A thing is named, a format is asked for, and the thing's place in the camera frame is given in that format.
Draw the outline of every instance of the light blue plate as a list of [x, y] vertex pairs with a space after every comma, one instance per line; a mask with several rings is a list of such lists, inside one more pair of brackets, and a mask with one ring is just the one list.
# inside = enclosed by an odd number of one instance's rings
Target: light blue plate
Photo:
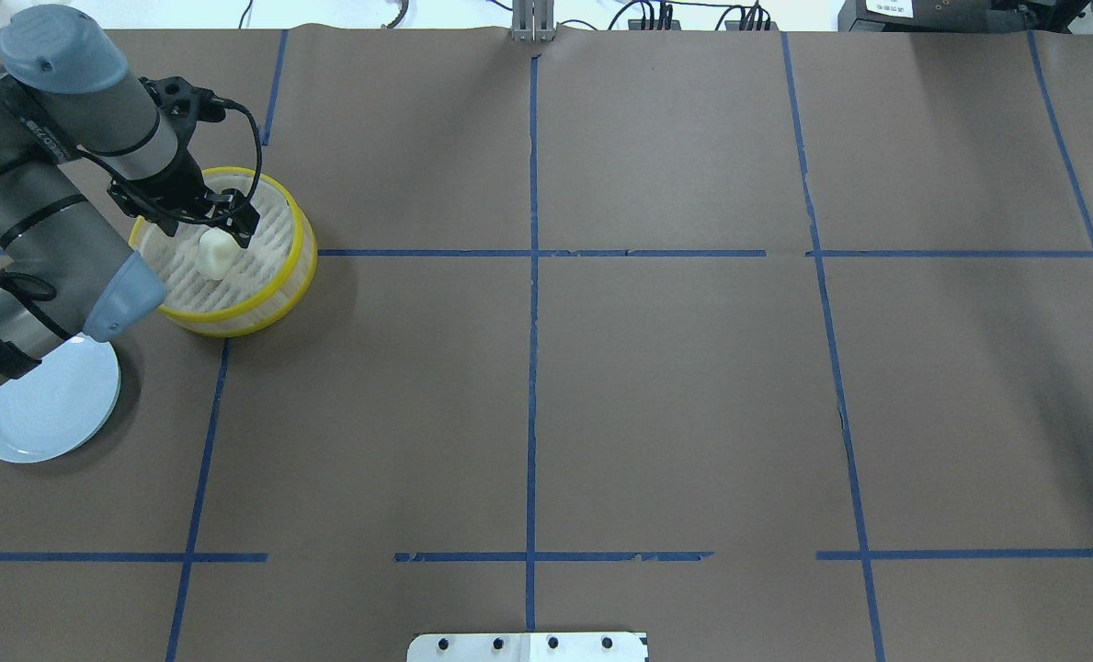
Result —
[[120, 392], [113, 345], [77, 335], [22, 380], [0, 386], [0, 460], [63, 456], [101, 430]]

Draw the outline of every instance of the blue tape line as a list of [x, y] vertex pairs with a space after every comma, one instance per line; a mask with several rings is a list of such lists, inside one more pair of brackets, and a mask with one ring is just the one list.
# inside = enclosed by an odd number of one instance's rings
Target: blue tape line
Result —
[[[450, 250], [450, 248], [322, 248], [322, 257], [353, 257], [353, 259], [531, 259], [534, 251], [501, 250]], [[632, 248], [583, 248], [578, 251], [539, 250], [539, 259], [764, 259], [766, 251], [760, 250], [632, 250]]]
[[475, 250], [454, 251], [437, 248], [322, 248], [325, 257], [352, 257], [353, 259], [528, 259], [530, 251]]
[[268, 563], [269, 555], [265, 553], [193, 553], [192, 563]]
[[[698, 563], [712, 552], [534, 552], [537, 563]], [[416, 552], [395, 554], [396, 563], [522, 563], [524, 552]]]
[[1031, 29], [1029, 31], [1029, 51], [1032, 55], [1032, 67], [1037, 73], [1037, 84], [1041, 86], [1041, 96], [1045, 102], [1045, 113], [1049, 114], [1049, 125], [1054, 130], [1054, 138], [1057, 139], [1057, 147], [1060, 150], [1061, 159], [1065, 163], [1065, 172], [1068, 175], [1068, 182], [1072, 186], [1072, 197], [1077, 200], [1077, 209], [1081, 213], [1081, 222], [1084, 223], [1084, 233], [1090, 236], [1090, 247], [1093, 247], [1093, 218], [1090, 217], [1090, 209], [1084, 203], [1084, 194], [1081, 194], [1081, 184], [1077, 179], [1077, 172], [1072, 168], [1072, 159], [1068, 155], [1068, 147], [1065, 146], [1065, 137], [1061, 134], [1060, 121], [1057, 120], [1057, 110], [1054, 109], [1054, 101], [1049, 96], [1049, 86], [1045, 83], [1045, 70], [1041, 63], [1041, 51], [1037, 49], [1037, 37]]
[[269, 110], [263, 116], [263, 131], [260, 131], [260, 145], [269, 145], [272, 134], [272, 120], [277, 117], [277, 93], [281, 91], [281, 72], [285, 71], [285, 50], [289, 46], [289, 31], [281, 31], [281, 45], [277, 46], [277, 71], [272, 74], [272, 92], [269, 93]]
[[529, 59], [529, 390], [526, 417], [526, 631], [537, 628], [538, 548], [538, 58]]
[[581, 248], [578, 251], [551, 250], [541, 251], [544, 259], [764, 259], [766, 251], [750, 250], [591, 250]]
[[199, 465], [199, 483], [193, 490], [193, 510], [190, 511], [190, 529], [186, 537], [186, 553], [183, 560], [183, 572], [179, 576], [179, 591], [175, 600], [175, 618], [171, 622], [171, 636], [166, 645], [166, 662], [175, 662], [177, 640], [183, 629], [183, 612], [186, 608], [186, 594], [190, 588], [190, 565], [193, 561], [193, 546], [199, 540], [199, 522], [202, 520], [202, 499], [207, 495], [207, 476], [211, 473], [211, 450], [215, 445], [215, 432], [219, 427], [219, 403], [223, 399], [223, 385], [227, 381], [227, 360], [231, 353], [231, 340], [223, 341], [223, 352], [219, 356], [219, 374], [215, 377], [215, 394], [211, 399], [211, 418], [207, 422], [207, 437], [202, 445], [202, 462]]
[[[808, 251], [807, 257], [815, 257]], [[825, 259], [1092, 259], [1093, 251], [820, 251]]]
[[416, 552], [396, 554], [396, 563], [525, 563], [524, 552]]
[[[820, 245], [819, 224], [815, 221], [815, 204], [807, 186], [807, 146], [803, 143], [803, 126], [799, 114], [799, 96], [796, 93], [796, 73], [790, 63], [790, 43], [787, 33], [783, 38], [783, 61], [787, 72], [787, 94], [790, 99], [790, 117], [796, 127], [796, 147], [799, 152], [799, 172], [803, 180], [803, 202], [812, 234], [812, 250], [815, 259], [815, 280], [819, 283], [820, 305], [824, 309], [824, 331], [828, 339], [828, 355], [832, 359], [832, 380], [836, 386], [836, 409], [841, 414], [841, 432], [844, 437], [845, 456], [848, 459], [848, 489], [853, 494], [853, 518], [857, 522], [857, 542], [862, 553], [869, 552], [869, 533], [865, 529], [865, 506], [861, 506], [860, 483], [857, 478], [857, 456], [853, 452], [853, 428], [848, 422], [848, 405], [845, 401], [844, 377], [841, 373], [841, 355], [836, 350], [836, 328], [832, 323], [832, 303], [828, 302], [827, 277], [824, 275], [823, 248]], [[873, 565], [867, 558], [861, 560], [865, 570], [865, 599], [869, 602], [869, 625], [873, 636], [873, 654], [877, 662], [885, 662], [885, 645], [882, 639], [881, 613], [877, 607], [877, 590], [873, 584]]]
[[815, 560], [976, 560], [976, 558], [1093, 558], [1093, 548], [879, 548], [827, 549]]
[[543, 563], [623, 563], [630, 560], [659, 563], [698, 563], [714, 556], [712, 552], [539, 552]]
[[0, 563], [183, 563], [183, 553], [0, 552]]

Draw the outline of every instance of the metal bracket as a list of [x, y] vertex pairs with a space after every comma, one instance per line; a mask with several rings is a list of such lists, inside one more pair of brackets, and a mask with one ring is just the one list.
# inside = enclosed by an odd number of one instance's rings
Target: metal bracket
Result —
[[408, 662], [647, 662], [639, 633], [496, 633], [418, 636]]
[[554, 0], [512, 0], [514, 42], [554, 42]]
[[645, 24], [644, 19], [628, 19], [628, 21], [627, 21], [627, 28], [631, 29], [631, 31], [649, 31], [649, 29], [656, 29], [658, 32], [661, 31], [661, 29], [668, 31], [668, 29], [680, 29], [681, 28], [681, 21], [677, 21], [677, 19], [673, 19], [672, 22], [665, 22], [665, 26], [660, 26], [659, 25], [660, 21], [657, 21], [657, 24], [658, 25], [656, 26], [656, 28], [650, 28], [649, 26], [647, 26]]
[[[761, 29], [764, 29], [764, 28], [755, 28], [755, 29], [751, 29], [751, 31], [743, 29], [743, 22], [742, 21], [727, 21], [726, 22], [726, 32], [756, 32], [756, 31], [761, 31]], [[766, 26], [765, 29], [767, 29], [769, 32], [778, 32], [778, 24], [777, 24], [777, 22], [771, 21], [771, 26]]]

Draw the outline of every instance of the metal plate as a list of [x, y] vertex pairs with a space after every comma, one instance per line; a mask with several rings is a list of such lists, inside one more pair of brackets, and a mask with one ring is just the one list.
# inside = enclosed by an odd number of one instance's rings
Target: metal plate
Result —
[[408, 662], [646, 662], [647, 641], [647, 636], [635, 633], [418, 636], [408, 649]]

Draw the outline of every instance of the yellow rim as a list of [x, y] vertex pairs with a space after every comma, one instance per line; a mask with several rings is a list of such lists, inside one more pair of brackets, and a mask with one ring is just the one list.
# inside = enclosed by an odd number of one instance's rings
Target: yellow rim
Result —
[[[316, 239], [314, 239], [314, 234], [312, 234], [312, 230], [309, 232], [308, 235], [309, 238], [314, 240], [314, 243], [316, 243]], [[270, 323], [280, 322], [281, 318], [285, 317], [285, 315], [289, 315], [290, 310], [293, 310], [293, 306], [297, 305], [297, 302], [302, 300], [303, 294], [305, 294], [306, 291], [308, 291], [309, 288], [309, 283], [314, 281], [314, 274], [316, 273], [316, 269], [318, 269], [318, 256], [316, 256], [316, 247], [315, 247], [314, 259], [309, 261], [309, 269], [305, 275], [305, 281], [302, 281], [302, 286], [299, 286], [297, 293], [295, 293], [293, 297], [290, 298], [289, 302], [286, 302], [285, 305], [281, 306], [280, 310], [272, 314], [272, 316], [265, 318], [262, 322], [252, 323], [252, 326], [248, 328], [240, 328], [239, 331], [235, 332], [227, 331], [223, 332], [222, 334], [210, 334], [210, 332], [199, 331], [197, 328], [190, 328], [190, 327], [184, 327], [184, 328], [188, 331], [195, 331], [197, 334], [209, 336], [209, 339], [236, 339], [236, 336], [239, 335], [255, 334], [255, 332], [260, 331], [261, 328], [270, 326]]]
[[[248, 177], [255, 176], [256, 173], [251, 172], [246, 167], [212, 167], [207, 168], [202, 172], [202, 175], [247, 175]], [[172, 317], [173, 319], [180, 320], [180, 322], [193, 322], [193, 323], [209, 323], [209, 322], [226, 322], [228, 319], [244, 315], [248, 310], [255, 309], [258, 305], [262, 305], [263, 302], [268, 300], [270, 296], [277, 294], [277, 291], [281, 289], [281, 286], [289, 281], [289, 276], [293, 273], [294, 269], [297, 269], [297, 262], [302, 259], [302, 247], [305, 238], [305, 225], [308, 223], [305, 218], [305, 214], [299, 211], [297, 206], [297, 201], [293, 199], [293, 196], [281, 186], [279, 181], [269, 177], [268, 175], [260, 175], [261, 181], [268, 181], [272, 185], [273, 189], [281, 192], [281, 196], [285, 197], [285, 202], [289, 204], [290, 211], [293, 212], [293, 245], [289, 248], [289, 257], [285, 259], [284, 267], [281, 268], [281, 272], [273, 276], [272, 281], [269, 281], [268, 285], [263, 286], [259, 293], [254, 294], [250, 298], [239, 302], [238, 305], [225, 307], [225, 309], [214, 310], [213, 312], [185, 312], [185, 310], [175, 310], [171, 307], [158, 306], [161, 312]], [[130, 247], [138, 248], [138, 238], [140, 235], [139, 229], [142, 228], [142, 224], [146, 224], [144, 217], [139, 217], [138, 223], [133, 223], [133, 229], [130, 230]]]

